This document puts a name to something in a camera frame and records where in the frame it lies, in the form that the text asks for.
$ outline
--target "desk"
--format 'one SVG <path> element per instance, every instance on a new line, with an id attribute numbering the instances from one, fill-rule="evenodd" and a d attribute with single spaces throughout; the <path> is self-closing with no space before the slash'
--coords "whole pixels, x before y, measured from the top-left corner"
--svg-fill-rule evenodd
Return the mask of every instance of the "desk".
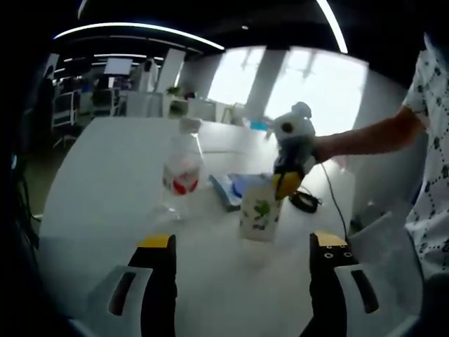
<path id="1" fill-rule="evenodd" d="M 48 194 L 38 257 L 59 310 L 82 317 L 88 292 L 128 263 L 137 242 L 165 232 L 177 235 L 177 336 L 298 336 L 311 318 L 309 233 L 343 234 L 321 167 L 304 185 L 323 206 L 310 215 L 285 201 L 272 245 L 239 239 L 238 213 L 223 211 L 209 183 L 196 196 L 204 214 L 157 224 L 150 210 L 176 132 L 168 119 L 95 119 L 67 154 Z M 199 137 L 209 173 L 270 171 L 276 157 L 275 139 L 260 131 L 205 122 Z M 354 177 L 326 167 L 349 223 Z"/>

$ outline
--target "black cable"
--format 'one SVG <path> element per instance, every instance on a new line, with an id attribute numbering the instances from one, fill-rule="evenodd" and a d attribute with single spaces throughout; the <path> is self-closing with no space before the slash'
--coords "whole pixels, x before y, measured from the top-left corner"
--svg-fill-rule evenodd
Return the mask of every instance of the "black cable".
<path id="1" fill-rule="evenodd" d="M 28 216 L 30 218 L 35 219 L 35 221 L 41 222 L 41 219 L 36 218 L 33 215 L 33 213 L 31 212 L 31 206 L 30 206 L 30 203 L 29 203 L 28 183 L 27 183 L 27 179 L 25 178 L 25 175 L 22 174 L 22 177 L 20 178 L 20 180 L 22 182 L 23 192 L 25 193 L 25 201 L 26 201 L 26 205 L 27 205 Z"/>
<path id="2" fill-rule="evenodd" d="M 296 191 L 290 195 L 288 199 L 294 207 L 310 214 L 316 213 L 318 205 L 321 204 L 321 200 L 311 195 L 310 192 L 307 194 L 301 191 Z"/>
<path id="3" fill-rule="evenodd" d="M 321 163 L 320 165 L 321 165 L 321 167 L 323 168 L 324 174 L 326 175 L 326 179 L 328 180 L 329 190 L 330 190 L 330 195 L 331 195 L 331 197 L 332 197 L 332 200 L 334 201 L 334 205 L 335 205 L 335 207 L 337 208 L 338 214 L 340 215 L 340 219 L 342 219 L 343 229 L 344 229 L 344 240 L 345 240 L 346 242 L 348 242 L 348 235 L 347 235 L 347 230 L 346 230 L 346 223 L 345 223 L 345 221 L 344 221 L 342 212 L 341 212 L 341 210 L 340 210 L 340 208 L 339 208 L 339 206 L 338 206 L 338 204 L 337 204 L 337 200 L 335 200 L 334 190 L 333 190 L 333 188 L 332 188 L 332 184 L 330 183 L 330 179 L 329 179 L 329 176 L 328 176 L 328 172 L 326 171 L 326 168 L 324 167 L 323 163 Z"/>
<path id="4" fill-rule="evenodd" d="M 39 237 L 32 229 L 31 222 L 29 221 L 29 213 L 27 210 L 27 206 L 24 203 L 22 193 L 19 191 L 19 189 L 15 191 L 15 197 L 16 197 L 16 204 L 15 204 L 16 220 L 19 223 L 20 228 L 23 229 L 25 236 L 28 238 L 32 246 L 38 248 Z"/>
<path id="5" fill-rule="evenodd" d="M 306 191 L 307 193 L 309 193 L 309 196 L 310 197 L 313 197 L 313 198 L 315 198 L 316 200 L 318 200 L 318 204 L 322 204 L 323 203 L 323 201 L 320 199 L 320 198 L 317 198 L 317 197 L 314 197 L 314 195 L 310 192 L 310 190 L 307 188 L 307 187 L 305 187 L 304 185 L 300 185 L 300 188 L 302 188 L 304 191 Z"/>

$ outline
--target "white shirt with black pattern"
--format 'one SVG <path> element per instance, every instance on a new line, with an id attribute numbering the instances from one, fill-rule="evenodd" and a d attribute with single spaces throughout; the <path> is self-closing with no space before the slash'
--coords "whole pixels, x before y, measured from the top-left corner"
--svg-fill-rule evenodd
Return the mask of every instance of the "white shirt with black pattern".
<path id="1" fill-rule="evenodd" d="M 449 273 L 449 74 L 422 51 L 403 102 L 429 134 L 423 184 L 406 228 L 425 279 Z"/>

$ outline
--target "ceiling light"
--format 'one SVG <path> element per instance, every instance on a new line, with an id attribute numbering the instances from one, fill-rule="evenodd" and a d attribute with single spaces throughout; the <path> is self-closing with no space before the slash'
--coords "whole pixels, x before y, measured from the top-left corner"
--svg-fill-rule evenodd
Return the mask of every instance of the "ceiling light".
<path id="1" fill-rule="evenodd" d="M 198 36 L 193 35 L 193 34 L 189 34 L 189 33 L 186 33 L 186 32 L 181 32 L 180 30 L 176 30 L 176 29 L 173 29 L 173 28 L 162 27 L 162 26 L 156 26 L 156 25 L 147 25 L 147 24 L 144 24 L 144 23 L 131 23 L 131 22 L 94 23 L 92 25 L 86 25 L 86 26 L 81 26 L 81 27 L 76 27 L 76 28 L 72 28 L 72 29 L 66 30 L 65 32 L 62 32 L 62 33 L 56 35 L 55 37 L 53 37 L 53 39 L 57 39 L 59 37 L 63 37 L 64 35 L 67 35 L 67 34 L 70 34 L 70 33 L 79 32 L 81 30 L 92 29 L 92 28 L 99 28 L 99 27 L 135 27 L 135 28 L 146 28 L 146 29 L 161 30 L 162 32 L 173 33 L 173 34 L 181 35 L 183 37 L 188 37 L 190 39 L 203 42 L 204 44 L 208 44 L 209 46 L 215 47 L 216 49 L 220 49 L 220 50 L 224 50 L 225 49 L 223 46 L 221 46 L 219 44 L 215 44 L 212 41 L 203 39 L 202 37 L 198 37 Z"/>
<path id="2" fill-rule="evenodd" d="M 165 41 L 165 40 L 159 40 L 159 39 L 152 39 L 151 37 L 147 37 L 148 41 L 154 41 L 154 42 L 160 42 L 161 44 L 168 44 L 170 46 L 180 47 L 180 48 L 186 48 L 186 46 L 183 46 L 182 44 L 174 44 L 173 42 Z"/>
<path id="3" fill-rule="evenodd" d="M 188 47 L 187 50 L 188 51 L 194 51 L 195 53 L 199 53 L 199 54 L 203 53 L 203 52 L 199 51 L 198 49 L 193 49 L 193 48 L 190 48 L 190 47 Z"/>
<path id="4" fill-rule="evenodd" d="M 337 19 L 335 18 L 335 15 L 332 12 L 332 9 L 330 9 L 330 6 L 329 6 L 327 0 L 316 0 L 316 2 L 321 7 L 321 10 L 323 11 L 324 16 L 326 17 L 327 21 L 329 22 L 330 28 L 332 29 L 335 39 L 337 40 L 337 44 L 338 44 L 338 48 L 340 49 L 340 52 L 347 54 L 348 49 L 346 47 L 346 43 L 344 42 L 342 30 L 340 29 Z"/>
<path id="5" fill-rule="evenodd" d="M 86 3 L 87 3 L 87 0 L 83 0 L 81 2 L 81 5 L 79 5 L 79 8 L 78 8 L 78 20 L 81 17 L 81 13 L 83 13 L 83 11 L 84 11 L 84 7 L 86 6 Z"/>
<path id="6" fill-rule="evenodd" d="M 122 58 L 147 58 L 146 55 L 140 54 L 95 54 L 96 58 L 108 58 L 108 57 L 122 57 Z"/>
<path id="7" fill-rule="evenodd" d="M 64 62 L 71 62 L 71 61 L 78 61 L 78 60 L 84 60 L 84 58 L 66 58 Z"/>
<path id="8" fill-rule="evenodd" d="M 109 35 L 108 37 L 113 37 L 115 39 L 134 39 L 134 40 L 146 40 L 146 37 L 133 37 L 131 35 Z"/>

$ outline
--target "ceiling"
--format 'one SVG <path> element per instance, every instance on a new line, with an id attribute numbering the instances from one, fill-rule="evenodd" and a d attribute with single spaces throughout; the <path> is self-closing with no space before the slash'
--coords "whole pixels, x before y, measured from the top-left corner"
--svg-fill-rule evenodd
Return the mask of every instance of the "ceiling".
<path id="1" fill-rule="evenodd" d="M 265 1 L 248 4 L 228 0 L 199 3 L 141 0 L 87 0 L 77 18 L 79 3 L 68 20 L 58 22 L 55 33 L 99 22 L 140 22 L 195 34 L 225 48 L 265 45 L 268 48 L 306 46 L 339 51 L 326 17 L 315 0 Z M 348 54 L 397 81 L 408 83 L 422 46 L 406 0 L 328 0 L 341 27 Z M 56 39 L 52 49 L 61 58 L 94 53 L 136 53 L 163 57 L 169 48 L 199 57 L 220 50 L 179 35 L 107 27 L 87 29 Z"/>

